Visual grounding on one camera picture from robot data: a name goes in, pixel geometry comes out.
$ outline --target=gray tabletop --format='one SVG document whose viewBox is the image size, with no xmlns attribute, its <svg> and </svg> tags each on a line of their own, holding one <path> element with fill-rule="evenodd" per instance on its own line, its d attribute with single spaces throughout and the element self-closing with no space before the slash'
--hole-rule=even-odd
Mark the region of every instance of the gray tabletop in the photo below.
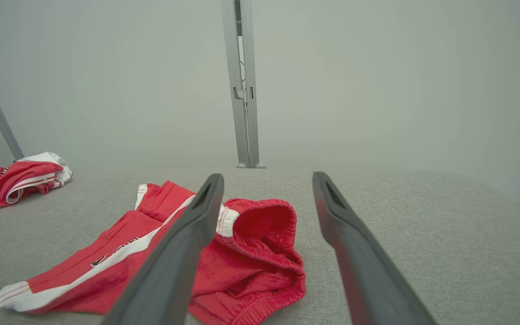
<svg viewBox="0 0 520 325">
<path fill-rule="evenodd" d="M 134 208 L 141 183 L 197 191 L 225 177 L 224 198 L 279 198 L 298 215 L 305 298 L 266 324 L 348 324 L 334 251 L 320 235 L 310 171 L 75 171 L 65 187 L 0 209 L 0 289 L 47 271 Z M 520 207 L 471 179 L 436 172 L 327 171 L 439 324 L 520 324 Z M 102 317 L 0 309 L 0 324 L 97 324 Z M 188 315 L 186 323 L 199 322 Z"/>
</svg>

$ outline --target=gray plastic object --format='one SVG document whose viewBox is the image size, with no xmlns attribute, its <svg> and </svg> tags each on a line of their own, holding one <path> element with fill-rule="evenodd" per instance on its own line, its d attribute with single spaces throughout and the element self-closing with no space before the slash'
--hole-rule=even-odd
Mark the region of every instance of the gray plastic object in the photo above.
<svg viewBox="0 0 520 325">
<path fill-rule="evenodd" d="M 213 174 L 174 222 L 103 321 L 104 325 L 181 325 L 200 252 L 214 238 L 223 176 Z"/>
<path fill-rule="evenodd" d="M 315 172 L 312 189 L 320 231 L 336 251 L 353 324 L 434 325 L 431 314 L 330 177 Z"/>
</svg>

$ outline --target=red cloth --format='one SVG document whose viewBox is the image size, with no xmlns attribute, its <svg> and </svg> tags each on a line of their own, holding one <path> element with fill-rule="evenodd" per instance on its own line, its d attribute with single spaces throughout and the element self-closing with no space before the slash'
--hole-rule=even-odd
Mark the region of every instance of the red cloth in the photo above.
<svg viewBox="0 0 520 325">
<path fill-rule="evenodd" d="M 43 194 L 62 186 L 56 181 L 56 172 L 63 167 L 47 161 L 17 161 L 8 168 L 0 167 L 0 207 L 9 206 L 27 195 Z"/>
<path fill-rule="evenodd" d="M 60 265 L 2 288 L 0 307 L 107 313 L 193 198 L 170 181 L 140 185 L 136 210 Z M 206 324 L 252 325 L 300 300 L 306 287 L 295 226 L 284 201 L 227 201 L 200 256 L 190 312 Z"/>
</svg>

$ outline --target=gray textured surface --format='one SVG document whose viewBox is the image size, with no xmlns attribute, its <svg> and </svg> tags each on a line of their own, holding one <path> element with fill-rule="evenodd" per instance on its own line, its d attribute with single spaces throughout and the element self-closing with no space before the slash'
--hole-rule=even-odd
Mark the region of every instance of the gray textured surface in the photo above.
<svg viewBox="0 0 520 325">
<path fill-rule="evenodd" d="M 280 198 L 298 214 L 295 247 L 305 261 L 307 294 L 267 324 L 347 324 L 334 251 L 320 235 L 311 172 L 273 169 L 76 171 L 71 183 L 0 209 L 0 288 L 47 271 L 134 207 L 140 183 L 166 180 L 197 190 L 212 172 L 224 198 Z M 456 175 L 329 171 L 440 324 L 520 324 L 520 207 Z M 97 324 L 102 317 L 0 309 L 0 324 Z M 188 324 L 198 324 L 192 316 Z"/>
</svg>

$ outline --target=red garment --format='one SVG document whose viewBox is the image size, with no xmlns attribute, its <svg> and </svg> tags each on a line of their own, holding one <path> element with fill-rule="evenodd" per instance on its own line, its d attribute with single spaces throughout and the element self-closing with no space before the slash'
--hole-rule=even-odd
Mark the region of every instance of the red garment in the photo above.
<svg viewBox="0 0 520 325">
<path fill-rule="evenodd" d="M 0 167 L 0 207 L 9 206 L 27 195 L 63 185 L 56 181 L 56 172 L 63 167 L 52 162 L 17 161 L 8 168 Z"/>
<path fill-rule="evenodd" d="M 0 307 L 107 313 L 193 198 L 171 181 L 140 185 L 136 210 L 60 265 L 4 287 Z M 306 276 L 293 249 L 295 226 L 287 202 L 227 201 L 200 255 L 190 312 L 206 324 L 251 325 L 300 300 Z"/>
</svg>

